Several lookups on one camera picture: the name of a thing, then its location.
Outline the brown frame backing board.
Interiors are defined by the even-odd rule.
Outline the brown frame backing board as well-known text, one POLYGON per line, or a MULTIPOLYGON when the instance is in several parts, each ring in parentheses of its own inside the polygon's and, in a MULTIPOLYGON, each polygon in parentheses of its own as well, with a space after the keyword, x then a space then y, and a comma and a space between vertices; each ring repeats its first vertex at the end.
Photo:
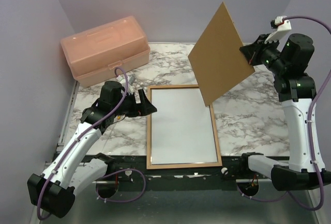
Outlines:
POLYGON ((242 40, 225 3, 221 3, 188 55, 206 106, 255 72, 240 47, 242 40))

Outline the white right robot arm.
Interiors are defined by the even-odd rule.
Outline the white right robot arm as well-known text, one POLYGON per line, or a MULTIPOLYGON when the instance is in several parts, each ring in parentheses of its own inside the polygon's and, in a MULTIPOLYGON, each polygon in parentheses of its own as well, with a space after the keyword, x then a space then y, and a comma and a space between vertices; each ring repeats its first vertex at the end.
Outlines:
POLYGON ((250 65, 264 65, 274 75, 274 88, 288 125, 290 158, 288 163, 281 163, 261 153, 244 153, 238 173, 243 178, 265 175, 278 191, 329 185, 330 172, 321 157, 314 111, 309 110, 317 95, 314 79, 305 72, 314 53, 313 41, 304 34, 292 34, 279 51, 279 42, 268 43, 267 37, 262 34, 239 50, 250 65))

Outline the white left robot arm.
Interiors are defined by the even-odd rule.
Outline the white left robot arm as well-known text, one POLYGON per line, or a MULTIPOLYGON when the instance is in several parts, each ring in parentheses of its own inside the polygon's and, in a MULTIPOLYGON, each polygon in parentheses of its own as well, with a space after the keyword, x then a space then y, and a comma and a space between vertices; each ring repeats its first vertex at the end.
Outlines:
POLYGON ((106 81, 99 98, 82 112, 74 135, 61 153, 41 174, 29 177, 29 197, 37 208, 39 220, 45 219, 42 211, 63 218, 72 208, 76 196, 94 180, 109 180, 114 174, 124 172, 119 167, 121 159, 103 153, 95 155, 84 168, 79 164, 118 116, 134 118, 157 112, 143 89, 139 89, 138 94, 140 102, 128 92, 127 84, 106 81))

